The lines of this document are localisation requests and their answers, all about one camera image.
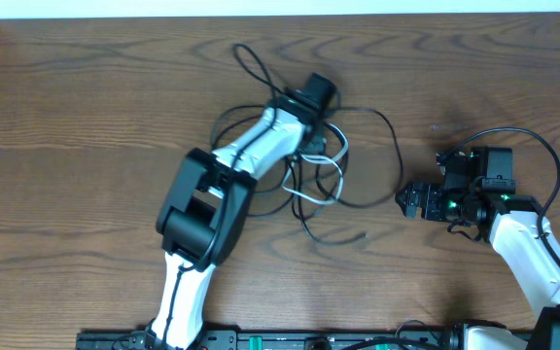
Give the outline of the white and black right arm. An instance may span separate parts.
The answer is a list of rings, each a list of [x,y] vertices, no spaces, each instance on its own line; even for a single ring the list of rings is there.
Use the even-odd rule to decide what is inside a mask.
[[[527,338],[489,321],[459,321],[439,341],[443,349],[560,349],[560,245],[540,204],[516,193],[510,148],[474,147],[439,157],[441,183],[409,182],[395,195],[408,218],[476,227],[513,273],[537,322]]]

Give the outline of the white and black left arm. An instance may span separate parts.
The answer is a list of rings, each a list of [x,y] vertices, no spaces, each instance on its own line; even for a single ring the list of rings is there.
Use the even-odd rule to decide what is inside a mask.
[[[234,141],[187,153],[157,216],[166,279],[148,329],[151,348],[187,349],[196,341],[212,274],[239,239],[258,181],[315,136],[336,92],[312,74],[303,88],[272,97]]]

